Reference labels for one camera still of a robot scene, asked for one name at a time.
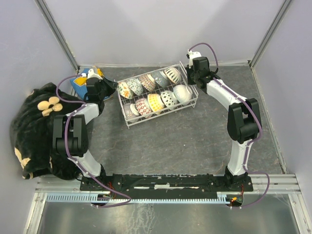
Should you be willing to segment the white bowl teal leaf pattern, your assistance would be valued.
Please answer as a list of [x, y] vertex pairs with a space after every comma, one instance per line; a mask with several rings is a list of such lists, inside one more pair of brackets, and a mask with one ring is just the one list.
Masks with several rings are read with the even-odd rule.
[[175, 67], [169, 67], [164, 70], [167, 78], [174, 84], [181, 82], [181, 73]]

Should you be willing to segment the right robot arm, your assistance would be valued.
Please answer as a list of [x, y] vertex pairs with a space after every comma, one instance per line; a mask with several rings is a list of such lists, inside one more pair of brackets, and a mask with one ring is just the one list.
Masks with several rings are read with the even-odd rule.
[[246, 182], [251, 146], [262, 135], [259, 103], [255, 98], [247, 99], [227, 86], [217, 71], [210, 70], [207, 57], [196, 53], [187, 58], [188, 84], [197, 85], [228, 111], [227, 131], [232, 139], [232, 149], [222, 183], [228, 190], [234, 191]]

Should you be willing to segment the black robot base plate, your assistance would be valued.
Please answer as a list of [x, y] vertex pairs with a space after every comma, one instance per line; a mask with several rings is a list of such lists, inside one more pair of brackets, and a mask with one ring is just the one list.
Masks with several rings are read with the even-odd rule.
[[132, 199], [217, 198], [218, 192], [252, 192], [247, 174], [238, 179], [228, 175], [121, 175], [106, 177], [106, 186]]

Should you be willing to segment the maroon tile pattern bowl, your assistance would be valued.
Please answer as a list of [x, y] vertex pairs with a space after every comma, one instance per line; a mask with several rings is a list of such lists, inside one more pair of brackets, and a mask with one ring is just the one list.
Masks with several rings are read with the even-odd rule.
[[141, 85], [149, 92], [155, 90], [156, 82], [151, 74], [143, 74], [138, 77], [138, 80], [140, 81]]

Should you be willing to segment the white bowl orange flower pattern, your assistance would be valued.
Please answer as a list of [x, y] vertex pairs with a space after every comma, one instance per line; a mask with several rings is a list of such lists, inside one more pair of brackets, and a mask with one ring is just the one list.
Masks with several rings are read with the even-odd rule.
[[134, 92], [130, 89], [125, 81], [121, 81], [118, 83], [117, 91], [124, 98], [133, 99], [134, 97]]

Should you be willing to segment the yellow sun pattern bowl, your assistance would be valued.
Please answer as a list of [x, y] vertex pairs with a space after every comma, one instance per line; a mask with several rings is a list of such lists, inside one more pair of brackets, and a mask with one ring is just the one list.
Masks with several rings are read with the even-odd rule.
[[148, 95], [148, 103], [152, 109], [152, 111], [159, 115], [162, 109], [165, 108], [164, 103], [161, 100], [161, 96], [159, 94], [149, 94]]

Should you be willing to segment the aluminium frame rails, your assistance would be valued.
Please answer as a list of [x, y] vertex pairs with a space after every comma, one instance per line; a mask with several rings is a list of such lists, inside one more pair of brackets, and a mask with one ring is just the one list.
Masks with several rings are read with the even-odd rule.
[[[52, 13], [49, 10], [46, 1], [38, 0], [36, 2], [43, 16], [47, 20], [51, 30], [60, 43], [62, 49], [65, 50], [65, 54], [69, 57], [71, 63], [75, 69], [78, 68], [78, 64], [74, 61], [74, 56], [71, 54], [68, 45], [65, 43], [65, 39], [61, 34], [60, 29], [57, 27]], [[287, 195], [287, 204], [290, 206], [294, 221], [292, 225], [298, 229], [300, 234], [310, 234], [312, 232], [312, 221], [308, 214], [308, 210], [302, 196], [302, 192], [299, 187], [296, 175], [294, 174], [282, 174], [282, 175], [264, 175], [259, 173], [252, 173], [249, 175], [248, 185], [253, 186], [253, 191], [246, 192], [246, 195], [272, 195], [274, 198], [279, 198], [282, 195]], [[99, 195], [103, 194], [103, 191], [79, 191], [77, 182], [65, 182], [59, 179], [54, 179], [51, 176], [46, 176], [39, 180], [38, 186], [35, 190], [29, 215], [25, 224], [25, 234], [37, 234], [43, 229], [43, 211], [48, 202], [56, 203], [82, 203], [85, 204], [88, 201], [98, 202]], [[233, 196], [236, 193], [234, 191], [217, 191], [217, 198], [187, 198], [187, 199], [132, 199], [132, 204], [141, 205], [210, 205], [212, 207], [225, 208], [227, 205], [226, 198]]]

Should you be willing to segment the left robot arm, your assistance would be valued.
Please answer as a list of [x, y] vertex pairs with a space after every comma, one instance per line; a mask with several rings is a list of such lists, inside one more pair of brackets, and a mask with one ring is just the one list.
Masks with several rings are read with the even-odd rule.
[[81, 170], [84, 178], [91, 178], [91, 185], [97, 190], [109, 189], [105, 169], [89, 151], [87, 124], [102, 114], [104, 98], [116, 91], [118, 83], [104, 76], [88, 78], [84, 99], [76, 101], [63, 99], [59, 95], [60, 85], [56, 87], [57, 97], [66, 103], [79, 104], [80, 107], [54, 118], [53, 150], [59, 155], [67, 155], [68, 160]]

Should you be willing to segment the white wire dish rack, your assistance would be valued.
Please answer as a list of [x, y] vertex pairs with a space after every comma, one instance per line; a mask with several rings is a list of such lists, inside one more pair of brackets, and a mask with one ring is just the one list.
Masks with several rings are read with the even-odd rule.
[[117, 82], [117, 94], [127, 127], [195, 107], [198, 91], [187, 83], [182, 62]]

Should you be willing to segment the grey striped bowl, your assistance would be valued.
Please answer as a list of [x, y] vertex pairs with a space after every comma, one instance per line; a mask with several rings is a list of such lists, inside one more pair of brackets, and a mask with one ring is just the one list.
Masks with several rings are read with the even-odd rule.
[[135, 104], [126, 103], [123, 105], [123, 108], [126, 120], [129, 120], [130, 123], [135, 123], [138, 121], [138, 119], [135, 118], [140, 116], [140, 113], [138, 112]]

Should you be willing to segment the black plush flower blanket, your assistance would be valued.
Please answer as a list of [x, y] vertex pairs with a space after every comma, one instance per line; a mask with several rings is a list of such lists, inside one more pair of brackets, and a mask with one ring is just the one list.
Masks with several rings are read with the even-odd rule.
[[79, 177], [80, 169], [52, 149], [53, 121], [81, 106], [53, 83], [34, 89], [10, 124], [10, 142], [22, 168], [23, 179], [52, 174], [63, 180]]

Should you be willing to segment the plain white ribbed bowl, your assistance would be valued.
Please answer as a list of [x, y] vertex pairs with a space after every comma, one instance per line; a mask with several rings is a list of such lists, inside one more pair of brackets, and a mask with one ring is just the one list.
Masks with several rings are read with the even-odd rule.
[[177, 85], [173, 88], [176, 99], [182, 103], [182, 105], [189, 104], [189, 100], [192, 98], [192, 90], [186, 85]]

